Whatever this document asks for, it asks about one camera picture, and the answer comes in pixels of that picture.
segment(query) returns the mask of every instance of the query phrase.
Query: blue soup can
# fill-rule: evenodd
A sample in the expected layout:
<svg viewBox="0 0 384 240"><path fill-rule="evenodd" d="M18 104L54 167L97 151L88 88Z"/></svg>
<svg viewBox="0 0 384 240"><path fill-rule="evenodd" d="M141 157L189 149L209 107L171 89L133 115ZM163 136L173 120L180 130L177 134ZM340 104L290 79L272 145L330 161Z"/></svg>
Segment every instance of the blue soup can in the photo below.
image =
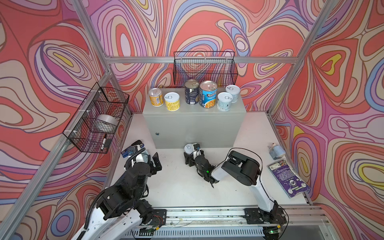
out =
<svg viewBox="0 0 384 240"><path fill-rule="evenodd" d="M199 104L203 108L211 108L216 103L216 92L217 84L212 81L204 81L200 84L199 93L200 101Z"/></svg>

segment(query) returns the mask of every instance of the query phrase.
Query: psychedelic wallpaper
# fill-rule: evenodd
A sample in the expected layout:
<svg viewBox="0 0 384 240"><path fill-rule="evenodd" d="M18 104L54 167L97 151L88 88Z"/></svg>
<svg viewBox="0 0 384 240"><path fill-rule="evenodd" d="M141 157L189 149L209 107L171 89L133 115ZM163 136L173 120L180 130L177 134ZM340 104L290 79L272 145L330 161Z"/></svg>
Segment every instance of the psychedelic wallpaper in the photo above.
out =
<svg viewBox="0 0 384 240"><path fill-rule="evenodd" d="M233 50L236 56L297 56L322 0L84 1L108 56L173 56ZM290 64L238 64L248 111L267 110ZM173 64L112 64L133 112L152 87L174 87Z"/></svg>
<svg viewBox="0 0 384 240"><path fill-rule="evenodd" d="M0 1L0 221L103 73L68 1ZM14 240L66 239L83 224L126 121L108 154L67 149Z"/></svg>
<svg viewBox="0 0 384 240"><path fill-rule="evenodd" d="M384 239L384 2L341 0L273 114L340 239Z"/></svg>

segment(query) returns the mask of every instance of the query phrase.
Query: wire basket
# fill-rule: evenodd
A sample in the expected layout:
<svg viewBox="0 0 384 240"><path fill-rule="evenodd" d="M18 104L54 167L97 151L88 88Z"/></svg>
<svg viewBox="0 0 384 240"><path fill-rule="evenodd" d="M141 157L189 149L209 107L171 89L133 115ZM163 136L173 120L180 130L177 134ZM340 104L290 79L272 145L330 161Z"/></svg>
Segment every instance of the wire basket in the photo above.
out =
<svg viewBox="0 0 384 240"><path fill-rule="evenodd" d="M182 87L189 79L213 81L218 87L235 84L238 72L234 56L233 51L174 52L174 84Z"/></svg>
<svg viewBox="0 0 384 240"><path fill-rule="evenodd" d="M64 135L81 152L107 153L128 101L128 94L99 86L76 126ZM101 114L112 116L117 124L98 119Z"/></svg>

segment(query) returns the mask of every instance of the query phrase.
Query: gray metal cabinet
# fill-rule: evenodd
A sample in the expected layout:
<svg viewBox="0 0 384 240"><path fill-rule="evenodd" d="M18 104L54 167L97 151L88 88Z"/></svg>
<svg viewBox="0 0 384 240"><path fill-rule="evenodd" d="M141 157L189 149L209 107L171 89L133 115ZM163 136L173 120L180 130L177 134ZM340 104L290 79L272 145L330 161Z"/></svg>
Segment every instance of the gray metal cabinet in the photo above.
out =
<svg viewBox="0 0 384 240"><path fill-rule="evenodd" d="M162 88L163 96L169 92L180 95L180 109L168 111L165 103L154 107L146 96L143 116L157 149L184 148L187 143L200 143L201 147L233 147L245 117L241 98L232 103L231 109L222 112L216 105L204 109L199 104L185 102L184 88Z"/></svg>

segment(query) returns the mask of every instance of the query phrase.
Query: white tabletop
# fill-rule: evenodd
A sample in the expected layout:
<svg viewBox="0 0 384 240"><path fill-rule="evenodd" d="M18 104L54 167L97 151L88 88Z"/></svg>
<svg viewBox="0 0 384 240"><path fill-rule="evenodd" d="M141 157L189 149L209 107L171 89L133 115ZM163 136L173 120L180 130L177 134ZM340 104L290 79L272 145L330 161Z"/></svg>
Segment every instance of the white tabletop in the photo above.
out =
<svg viewBox="0 0 384 240"><path fill-rule="evenodd" d="M185 165L183 149L156 149L142 114L134 114L123 149L134 141L141 140L150 155L156 152L162 170L148 178L149 196L146 200L153 207L206 207L206 206L248 206L257 201L247 186L228 176L214 184L204 181L196 172L196 167ZM303 194L288 198L282 187L267 169L273 163L268 146L278 143L277 137L265 113L246 113L234 147L242 147L257 153L263 159L262 180L270 195L280 205L306 204ZM224 160L230 148L204 148L205 157L212 165ZM244 155L260 161L253 153L235 149ZM124 173L127 158L120 156L112 183Z"/></svg>

